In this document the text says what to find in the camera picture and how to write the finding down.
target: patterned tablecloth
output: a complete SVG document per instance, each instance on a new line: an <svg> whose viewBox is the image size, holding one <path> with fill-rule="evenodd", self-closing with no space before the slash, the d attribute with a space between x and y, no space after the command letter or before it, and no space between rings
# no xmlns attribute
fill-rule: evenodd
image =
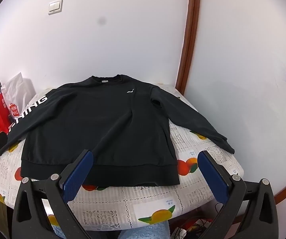
<svg viewBox="0 0 286 239"><path fill-rule="evenodd" d="M193 107L173 87L159 86ZM37 94L27 107L48 91ZM176 126L171 121L169 126L179 160L181 184L168 187L81 187L68 205L85 230L142 227L182 215L212 200L213 194L197 166L197 155L202 150L207 150L230 174L243 176L243 169L233 155L220 149L209 139ZM0 201L11 208L14 208L22 179L20 166L23 145L24 140L13 145L0 157ZM44 206L51 223L56 224L47 200L44 200Z"/></svg>

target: sweatshirt sleeve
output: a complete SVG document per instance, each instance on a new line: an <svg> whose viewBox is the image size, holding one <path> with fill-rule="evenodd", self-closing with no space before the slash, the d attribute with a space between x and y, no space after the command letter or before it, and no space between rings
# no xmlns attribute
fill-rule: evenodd
<svg viewBox="0 0 286 239"><path fill-rule="evenodd" d="M179 98L155 86L151 91L151 100L175 125L188 128L209 138L227 152L235 153L235 150L227 143L226 137L219 134L206 118Z"/></svg>
<svg viewBox="0 0 286 239"><path fill-rule="evenodd" d="M8 142L0 149L0 155L27 132L55 116L62 104L72 96L74 94L67 92L67 89L53 89L33 103L25 112L22 112L11 125L8 133Z"/></svg>

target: blue gripper pad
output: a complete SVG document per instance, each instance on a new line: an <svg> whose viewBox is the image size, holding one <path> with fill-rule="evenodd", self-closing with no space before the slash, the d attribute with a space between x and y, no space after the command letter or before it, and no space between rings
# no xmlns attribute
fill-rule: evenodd
<svg viewBox="0 0 286 239"><path fill-rule="evenodd" d="M79 191L86 176L93 165L93 153L87 151L79 164L72 171L66 182L63 184L62 198L65 203L73 200Z"/></svg>
<svg viewBox="0 0 286 239"><path fill-rule="evenodd" d="M225 205L229 198L228 185L203 152L198 154L197 164L215 199Z"/></svg>

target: light switch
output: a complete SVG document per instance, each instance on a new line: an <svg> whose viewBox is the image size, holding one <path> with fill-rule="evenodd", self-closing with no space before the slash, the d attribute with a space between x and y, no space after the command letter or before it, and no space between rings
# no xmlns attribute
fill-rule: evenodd
<svg viewBox="0 0 286 239"><path fill-rule="evenodd" d="M54 13L61 12L62 11L62 3L63 3L63 0L51 2L49 4L48 14L51 15Z"/></svg>

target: yellow fruit print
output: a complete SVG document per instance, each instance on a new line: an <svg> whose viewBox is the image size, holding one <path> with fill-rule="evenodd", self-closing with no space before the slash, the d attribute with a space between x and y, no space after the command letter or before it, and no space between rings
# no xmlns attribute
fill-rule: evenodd
<svg viewBox="0 0 286 239"><path fill-rule="evenodd" d="M5 199L5 196L2 196L2 195L0 194L0 202L2 202L2 203L5 205L4 199Z"/></svg>
<svg viewBox="0 0 286 239"><path fill-rule="evenodd" d="M20 142L20 141L14 143L13 145L11 145L11 146L9 147L9 153L12 153L12 152L18 147L19 142Z"/></svg>
<svg viewBox="0 0 286 239"><path fill-rule="evenodd" d="M150 217L139 218L139 221L152 225L152 224L156 224L156 223L169 220L170 218L172 218L174 209L175 209L175 205L169 209L157 210Z"/></svg>
<svg viewBox="0 0 286 239"><path fill-rule="evenodd" d="M197 136L198 136L198 138L199 138L199 139L201 139L201 140L205 140L205 139L207 139L206 137L204 137L204 136L202 136L202 135L200 135L200 134L197 134L197 133L196 133L196 132L194 132L194 131L191 131L191 130L190 130L190 132L191 132L191 133L193 133L193 134L195 134L195 135L197 135Z"/></svg>
<svg viewBox="0 0 286 239"><path fill-rule="evenodd" d="M57 226L57 227L60 226L54 215L48 215L48 219L49 219L51 225Z"/></svg>

